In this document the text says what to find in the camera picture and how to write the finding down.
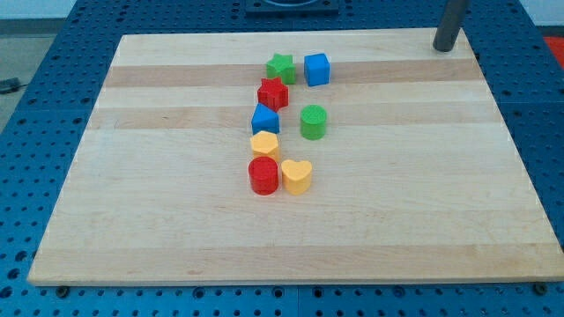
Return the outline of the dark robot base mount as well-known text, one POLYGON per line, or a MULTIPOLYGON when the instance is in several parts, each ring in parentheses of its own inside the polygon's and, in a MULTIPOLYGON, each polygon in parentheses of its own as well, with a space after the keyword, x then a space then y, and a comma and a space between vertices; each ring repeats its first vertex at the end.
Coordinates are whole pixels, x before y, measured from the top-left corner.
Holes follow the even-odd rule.
POLYGON ((245 0, 247 15, 273 16, 280 14, 337 14, 339 0, 245 0))

